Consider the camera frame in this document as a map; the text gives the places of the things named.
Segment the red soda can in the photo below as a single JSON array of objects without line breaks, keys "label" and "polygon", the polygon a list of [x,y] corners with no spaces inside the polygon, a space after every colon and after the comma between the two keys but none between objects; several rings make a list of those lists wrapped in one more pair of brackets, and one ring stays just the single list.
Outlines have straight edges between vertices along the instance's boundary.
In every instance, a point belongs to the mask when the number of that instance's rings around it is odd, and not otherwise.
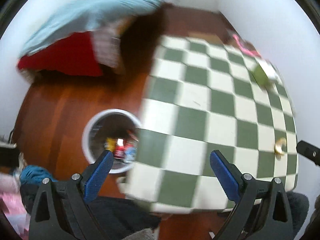
[{"label": "red soda can", "polygon": [[114,148],[113,155],[116,159],[123,159],[125,155],[125,140],[124,139],[117,139],[116,140],[116,145]]}]

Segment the blue white milk carton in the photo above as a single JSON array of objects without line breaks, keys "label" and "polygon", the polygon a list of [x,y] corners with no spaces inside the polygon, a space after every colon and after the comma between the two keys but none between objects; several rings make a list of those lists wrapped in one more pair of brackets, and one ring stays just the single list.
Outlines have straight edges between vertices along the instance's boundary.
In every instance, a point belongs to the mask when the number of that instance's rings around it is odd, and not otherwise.
[{"label": "blue white milk carton", "polygon": [[137,148],[135,146],[129,145],[129,146],[125,147],[124,163],[128,164],[128,163],[132,163],[133,161],[135,161],[136,152],[137,152]]}]

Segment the white round trash bin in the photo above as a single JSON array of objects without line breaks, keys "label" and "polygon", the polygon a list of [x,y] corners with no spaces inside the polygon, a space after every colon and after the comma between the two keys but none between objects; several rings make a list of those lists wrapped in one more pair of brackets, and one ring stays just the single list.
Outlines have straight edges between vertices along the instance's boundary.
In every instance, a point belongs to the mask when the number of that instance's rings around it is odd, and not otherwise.
[{"label": "white round trash bin", "polygon": [[82,150],[89,164],[94,163],[104,150],[114,155],[111,174],[127,172],[133,167],[137,147],[139,119],[122,109],[107,109],[87,123],[82,134]]}]

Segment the bread piece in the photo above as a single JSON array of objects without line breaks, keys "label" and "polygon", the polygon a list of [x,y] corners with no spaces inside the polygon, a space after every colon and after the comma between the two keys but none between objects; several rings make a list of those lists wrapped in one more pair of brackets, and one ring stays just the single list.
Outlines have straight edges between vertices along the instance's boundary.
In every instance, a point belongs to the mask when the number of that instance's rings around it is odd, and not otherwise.
[{"label": "bread piece", "polygon": [[284,148],[287,146],[287,140],[285,138],[279,138],[274,143],[274,155],[277,159],[280,159],[286,154]]}]

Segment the yellow snack pouch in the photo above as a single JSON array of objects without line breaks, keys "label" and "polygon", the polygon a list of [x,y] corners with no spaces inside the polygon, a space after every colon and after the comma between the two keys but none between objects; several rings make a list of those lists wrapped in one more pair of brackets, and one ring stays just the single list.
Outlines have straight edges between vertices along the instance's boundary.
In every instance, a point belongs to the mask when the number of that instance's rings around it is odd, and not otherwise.
[{"label": "yellow snack pouch", "polygon": [[117,139],[106,138],[104,142],[104,149],[113,152],[116,148]]}]

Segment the teal knitted item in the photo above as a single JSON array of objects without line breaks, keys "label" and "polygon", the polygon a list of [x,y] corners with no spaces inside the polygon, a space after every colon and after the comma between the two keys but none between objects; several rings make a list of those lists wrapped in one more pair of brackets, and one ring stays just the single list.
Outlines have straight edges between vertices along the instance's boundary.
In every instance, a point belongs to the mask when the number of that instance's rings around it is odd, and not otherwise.
[{"label": "teal knitted item", "polygon": [[57,181],[47,169],[36,165],[28,165],[21,172],[20,183],[21,185],[40,185],[44,178],[49,178],[51,181]]}]

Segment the green white checkered tablecloth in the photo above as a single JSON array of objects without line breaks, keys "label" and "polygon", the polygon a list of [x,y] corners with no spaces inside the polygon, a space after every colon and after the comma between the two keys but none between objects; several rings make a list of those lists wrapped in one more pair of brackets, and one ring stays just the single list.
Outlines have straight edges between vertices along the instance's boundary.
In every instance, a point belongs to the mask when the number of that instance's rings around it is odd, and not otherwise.
[{"label": "green white checkered tablecloth", "polygon": [[[136,160],[122,190],[152,212],[231,209],[210,166],[219,150],[242,173],[286,191],[298,178],[296,130],[281,81],[260,88],[255,57],[227,45],[163,36],[142,101]],[[287,140],[286,154],[274,143]]]}]

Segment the green white carton box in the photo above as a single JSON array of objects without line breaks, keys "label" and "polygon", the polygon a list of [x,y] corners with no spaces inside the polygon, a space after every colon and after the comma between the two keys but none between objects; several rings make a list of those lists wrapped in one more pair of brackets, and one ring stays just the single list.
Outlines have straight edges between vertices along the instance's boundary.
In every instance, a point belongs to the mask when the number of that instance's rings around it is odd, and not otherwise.
[{"label": "green white carton box", "polygon": [[256,59],[251,73],[259,87],[271,89],[279,81],[279,75],[271,63],[262,59]]}]

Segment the pink plush toy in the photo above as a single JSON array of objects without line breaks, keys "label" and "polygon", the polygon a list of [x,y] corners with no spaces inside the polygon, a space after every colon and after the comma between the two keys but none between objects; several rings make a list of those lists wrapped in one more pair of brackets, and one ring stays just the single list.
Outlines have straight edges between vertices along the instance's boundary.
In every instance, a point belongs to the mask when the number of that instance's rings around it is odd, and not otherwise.
[{"label": "pink plush toy", "polygon": [[234,33],[231,39],[231,45],[238,48],[242,53],[251,57],[261,57],[260,53],[255,49],[253,44],[243,40],[238,34]]}]

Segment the red bed base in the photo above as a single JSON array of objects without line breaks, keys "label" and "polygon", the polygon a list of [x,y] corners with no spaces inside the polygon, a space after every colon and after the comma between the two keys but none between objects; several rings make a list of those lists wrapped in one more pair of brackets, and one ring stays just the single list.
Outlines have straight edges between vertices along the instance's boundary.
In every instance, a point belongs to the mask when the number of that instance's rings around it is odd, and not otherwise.
[{"label": "red bed base", "polygon": [[20,58],[19,70],[58,71],[72,76],[103,75],[99,63],[95,59],[91,35],[89,32],[73,33],[67,38]]}]

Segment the patterned bed sheet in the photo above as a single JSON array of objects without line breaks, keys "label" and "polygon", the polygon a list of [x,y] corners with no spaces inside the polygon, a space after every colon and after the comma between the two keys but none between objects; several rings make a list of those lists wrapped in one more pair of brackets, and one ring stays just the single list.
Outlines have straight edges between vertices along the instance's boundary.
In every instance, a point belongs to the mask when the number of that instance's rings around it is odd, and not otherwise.
[{"label": "patterned bed sheet", "polygon": [[96,61],[99,64],[112,68],[116,74],[125,73],[120,54],[122,28],[123,21],[116,21],[91,32],[91,41]]}]

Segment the light blue duvet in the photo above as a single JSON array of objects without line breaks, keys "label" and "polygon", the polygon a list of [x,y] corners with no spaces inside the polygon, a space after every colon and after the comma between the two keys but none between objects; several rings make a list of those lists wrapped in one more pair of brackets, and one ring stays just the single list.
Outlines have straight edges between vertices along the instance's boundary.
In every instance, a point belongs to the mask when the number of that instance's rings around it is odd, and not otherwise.
[{"label": "light blue duvet", "polygon": [[73,33],[96,31],[127,18],[156,11],[164,0],[76,0],[56,10],[25,42],[19,57],[33,55]]}]

